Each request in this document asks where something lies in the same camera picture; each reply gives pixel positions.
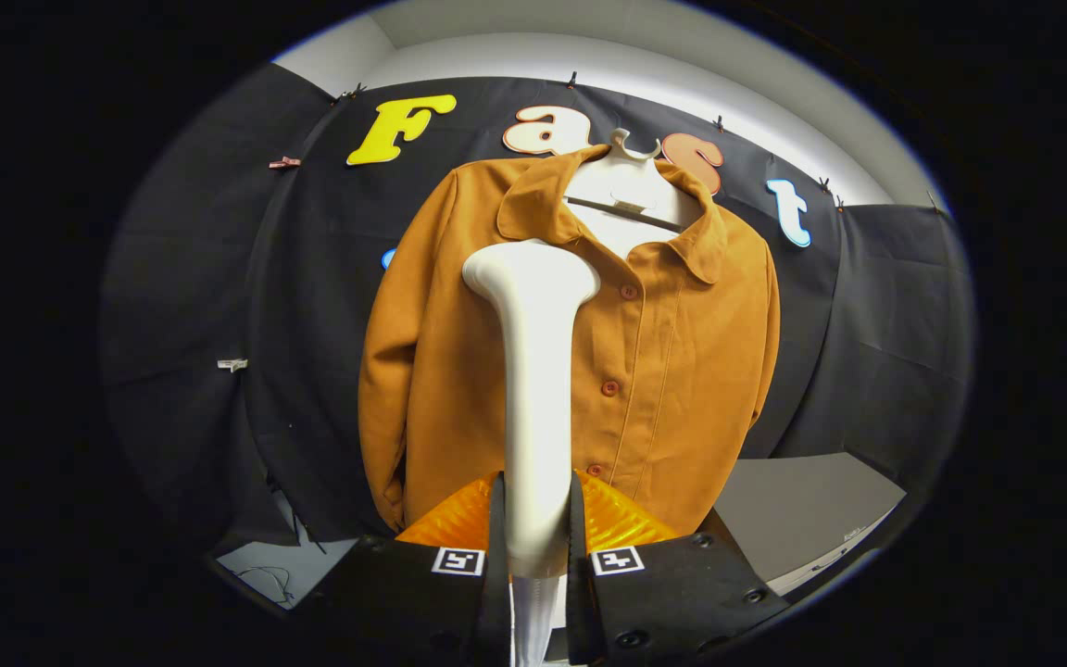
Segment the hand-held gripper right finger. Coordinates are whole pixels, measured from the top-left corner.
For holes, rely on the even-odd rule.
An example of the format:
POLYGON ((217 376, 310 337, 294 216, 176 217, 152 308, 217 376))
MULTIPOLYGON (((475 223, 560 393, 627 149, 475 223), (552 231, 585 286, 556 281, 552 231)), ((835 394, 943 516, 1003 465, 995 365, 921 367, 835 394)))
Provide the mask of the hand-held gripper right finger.
POLYGON ((590 549, 582 476, 569 490, 566 644, 584 666, 712 666, 789 612, 722 535, 590 549))

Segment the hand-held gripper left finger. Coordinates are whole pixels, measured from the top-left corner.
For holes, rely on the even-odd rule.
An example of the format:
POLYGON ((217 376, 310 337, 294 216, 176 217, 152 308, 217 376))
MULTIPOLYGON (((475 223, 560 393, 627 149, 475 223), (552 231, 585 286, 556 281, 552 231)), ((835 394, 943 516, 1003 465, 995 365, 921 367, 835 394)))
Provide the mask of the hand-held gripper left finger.
POLYGON ((297 604, 334 666, 511 663, 504 474, 483 488, 484 549, 365 535, 297 604))

